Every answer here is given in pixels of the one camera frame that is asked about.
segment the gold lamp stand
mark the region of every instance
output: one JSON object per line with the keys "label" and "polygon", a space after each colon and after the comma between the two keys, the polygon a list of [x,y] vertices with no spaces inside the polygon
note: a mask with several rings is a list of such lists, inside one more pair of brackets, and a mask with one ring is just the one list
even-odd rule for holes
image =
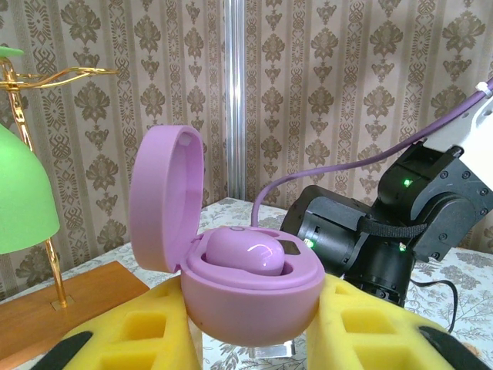
{"label": "gold lamp stand", "polygon": [[[87,76],[118,73],[111,69],[72,67],[53,76],[19,74],[6,57],[0,57],[0,68],[0,89],[7,91],[20,137],[33,153],[35,148],[22,109],[22,89],[51,88]],[[60,80],[69,74],[74,76]],[[54,285],[0,304],[0,368],[14,368],[27,362],[48,351],[81,323],[149,290],[118,262],[77,275],[64,284],[51,238],[45,241],[45,247]]]}

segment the table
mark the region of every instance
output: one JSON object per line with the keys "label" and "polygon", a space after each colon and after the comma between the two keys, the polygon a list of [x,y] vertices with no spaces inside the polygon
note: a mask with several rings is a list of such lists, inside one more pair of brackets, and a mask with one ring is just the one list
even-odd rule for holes
{"label": "table", "polygon": [[[219,226],[247,226],[250,223],[252,204],[226,198],[202,211],[200,232]],[[279,229],[285,210],[263,206],[260,208],[260,226]],[[63,274],[65,279],[91,270],[111,261],[119,261],[150,288],[175,276],[146,271],[140,268],[132,254],[130,244],[90,260]],[[441,262],[418,264],[413,272],[416,281],[448,279],[459,292],[458,317],[454,336],[465,343],[479,358],[493,368],[493,255],[456,248]],[[44,288],[53,281],[23,291],[10,299]],[[451,319],[452,293],[449,287],[435,285],[417,288],[411,285],[406,308],[447,327]],[[248,351],[203,336],[204,370],[304,370],[306,351],[304,335],[295,338],[297,353],[292,358],[250,359]],[[41,356],[18,367],[30,369]]]}

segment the lamp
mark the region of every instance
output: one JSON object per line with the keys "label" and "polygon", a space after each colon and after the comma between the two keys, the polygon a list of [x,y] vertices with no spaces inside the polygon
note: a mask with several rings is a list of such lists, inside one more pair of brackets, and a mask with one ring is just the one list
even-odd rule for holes
{"label": "lamp", "polygon": [[59,228],[45,169],[22,141],[0,125],[0,254],[42,243]]}
{"label": "lamp", "polygon": [[[14,368],[48,351],[71,329],[149,290],[118,262],[63,283],[52,243],[60,228],[55,200],[48,175],[35,155],[21,104],[22,89],[62,86],[82,77],[117,71],[72,67],[53,76],[23,75],[15,72],[8,59],[22,55],[22,50],[0,47],[0,89],[8,93],[21,137],[0,123],[0,254],[44,242],[55,283],[0,304],[0,368]],[[75,76],[60,81],[69,73]]]}

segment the pink earbud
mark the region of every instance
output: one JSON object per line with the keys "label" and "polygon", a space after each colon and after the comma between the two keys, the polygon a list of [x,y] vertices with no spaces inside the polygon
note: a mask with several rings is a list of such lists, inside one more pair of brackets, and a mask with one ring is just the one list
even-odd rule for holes
{"label": "pink earbud", "polygon": [[278,276],[284,267],[284,249],[270,235],[242,227],[221,227],[207,241],[206,261],[264,276]]}

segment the damask pattern wallpaper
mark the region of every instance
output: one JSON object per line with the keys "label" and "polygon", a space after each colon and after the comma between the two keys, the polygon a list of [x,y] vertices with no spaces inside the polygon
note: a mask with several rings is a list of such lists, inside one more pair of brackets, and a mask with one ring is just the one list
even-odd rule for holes
{"label": "damask pattern wallpaper", "polygon": [[[368,158],[416,133],[493,76],[490,0],[246,0],[246,190],[287,173]],[[0,0],[0,43],[22,72],[100,66],[118,76],[27,92],[52,179],[64,269],[129,239],[129,179],[144,133],[189,124],[204,138],[204,201],[226,196],[220,0]],[[8,100],[0,120],[15,132]],[[311,183],[370,203],[395,157]],[[462,247],[493,251],[493,218]],[[0,299],[51,276],[41,246],[0,256]]]}
{"label": "damask pattern wallpaper", "polygon": [[[63,270],[129,240],[129,180],[140,141],[158,124],[204,138],[203,205],[226,196],[223,5],[220,0],[0,0],[0,43],[22,49],[18,72],[118,69],[70,87],[25,92],[52,181]],[[7,95],[0,120],[17,128]],[[52,276],[42,245],[0,256],[0,300]]]}
{"label": "damask pattern wallpaper", "polygon": [[[493,76],[489,0],[247,0],[247,197],[288,173],[362,160],[434,122]],[[372,203],[395,160],[293,181]],[[493,218],[462,247],[491,252]]]}

